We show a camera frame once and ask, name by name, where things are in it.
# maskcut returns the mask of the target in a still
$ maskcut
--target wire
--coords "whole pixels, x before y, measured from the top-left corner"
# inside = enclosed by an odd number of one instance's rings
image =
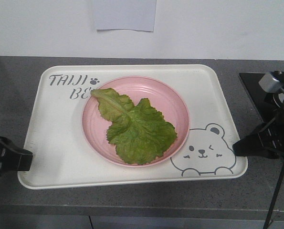
[[[89,216],[89,220],[90,220],[91,228],[94,229],[93,223],[92,223],[92,220],[91,220],[91,216]]]
[[[272,216],[272,212],[273,212],[273,209],[274,209],[274,205],[275,205],[277,196],[278,196],[279,191],[280,191],[280,187],[281,187],[281,184],[282,184],[282,181],[283,181],[283,177],[284,177],[284,163],[283,163],[280,175],[279,175],[279,179],[278,179],[276,186],[275,186],[275,190],[274,190],[274,193],[273,193],[273,196],[272,196],[272,200],[271,200],[271,203],[270,203],[270,207],[269,207],[269,210],[268,210],[268,213],[267,213],[267,217],[266,217],[266,221],[264,223],[263,229],[268,229],[268,227],[269,227],[270,219],[271,219],[271,216]]]

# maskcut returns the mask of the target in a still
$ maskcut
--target bear cartoon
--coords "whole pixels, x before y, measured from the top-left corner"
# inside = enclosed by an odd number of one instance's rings
[[[205,129],[190,129],[183,148],[170,158],[173,166],[182,171],[182,176],[233,174],[236,156],[223,139],[224,134],[215,123]]]

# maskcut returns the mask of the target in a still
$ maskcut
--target lettuce leaf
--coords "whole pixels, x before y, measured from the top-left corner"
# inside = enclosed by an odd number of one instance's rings
[[[101,116],[112,122],[107,140],[116,145],[116,153],[128,164],[143,165],[163,156],[177,138],[175,127],[164,120],[161,112],[143,98],[134,106],[127,95],[112,88],[95,89]]]

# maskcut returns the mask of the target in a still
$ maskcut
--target taiji be text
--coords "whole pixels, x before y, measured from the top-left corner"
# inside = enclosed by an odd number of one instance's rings
[[[69,94],[70,99],[86,99],[90,96],[90,91],[99,83],[97,78],[91,78],[88,75],[66,75],[55,74],[48,77],[51,80],[50,86],[75,86]]]

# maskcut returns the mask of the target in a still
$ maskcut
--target white tray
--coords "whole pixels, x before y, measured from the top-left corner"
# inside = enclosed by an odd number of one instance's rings
[[[90,90],[133,75],[165,82],[189,108],[192,130],[185,145],[159,165],[112,164],[89,146],[83,133]],[[247,158],[235,157],[231,150],[238,140],[217,75],[205,65],[55,66],[41,76],[24,146],[34,158],[30,171],[19,172],[18,178],[31,189],[236,178],[248,166]],[[199,150],[207,158],[200,158]]]

